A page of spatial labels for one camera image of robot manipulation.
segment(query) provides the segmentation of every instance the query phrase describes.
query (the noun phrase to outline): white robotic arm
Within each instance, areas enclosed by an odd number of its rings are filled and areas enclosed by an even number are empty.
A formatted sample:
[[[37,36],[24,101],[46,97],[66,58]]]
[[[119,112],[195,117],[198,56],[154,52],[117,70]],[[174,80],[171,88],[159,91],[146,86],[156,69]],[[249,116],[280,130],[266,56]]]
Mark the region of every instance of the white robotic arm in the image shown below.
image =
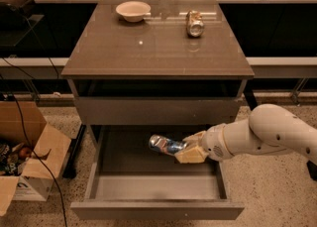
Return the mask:
[[[249,119],[220,124],[176,142],[150,138],[150,148],[181,163],[223,161],[238,154],[282,155],[295,151],[317,165],[317,130],[282,107],[264,104]]]

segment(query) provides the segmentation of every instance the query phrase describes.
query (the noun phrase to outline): speckled floor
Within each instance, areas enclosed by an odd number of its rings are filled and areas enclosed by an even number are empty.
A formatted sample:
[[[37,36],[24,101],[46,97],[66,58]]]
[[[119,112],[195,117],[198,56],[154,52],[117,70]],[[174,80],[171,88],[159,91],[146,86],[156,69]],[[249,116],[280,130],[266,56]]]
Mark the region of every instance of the speckled floor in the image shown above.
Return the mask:
[[[300,107],[284,106],[308,124],[317,128],[317,105],[308,103]],[[73,107],[41,107],[49,123],[74,138],[80,120]],[[250,112],[243,106],[237,119]],[[228,184],[228,195],[235,202],[243,202],[245,210],[235,221],[83,221],[71,211],[71,201],[82,201],[94,157],[94,148],[86,134],[76,163],[75,179],[60,179],[68,226],[309,226],[317,223],[317,182],[309,176],[306,160],[298,154],[279,157],[236,156],[223,163]],[[13,201],[7,214],[0,218],[0,226],[63,226],[59,194],[53,187],[47,202]]]

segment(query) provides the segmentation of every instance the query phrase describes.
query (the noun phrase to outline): drawer front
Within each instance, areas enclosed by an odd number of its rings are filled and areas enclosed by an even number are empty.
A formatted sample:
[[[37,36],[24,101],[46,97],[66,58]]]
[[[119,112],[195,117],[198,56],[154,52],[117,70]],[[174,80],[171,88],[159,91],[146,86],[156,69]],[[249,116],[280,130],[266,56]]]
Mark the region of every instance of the drawer front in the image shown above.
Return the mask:
[[[85,125],[201,125],[233,122],[239,99],[191,100],[78,97],[75,106]]]
[[[148,147],[152,133],[181,140],[202,129],[102,127],[84,201],[71,208],[81,219],[236,219],[244,206],[227,197],[218,162],[182,165]]]

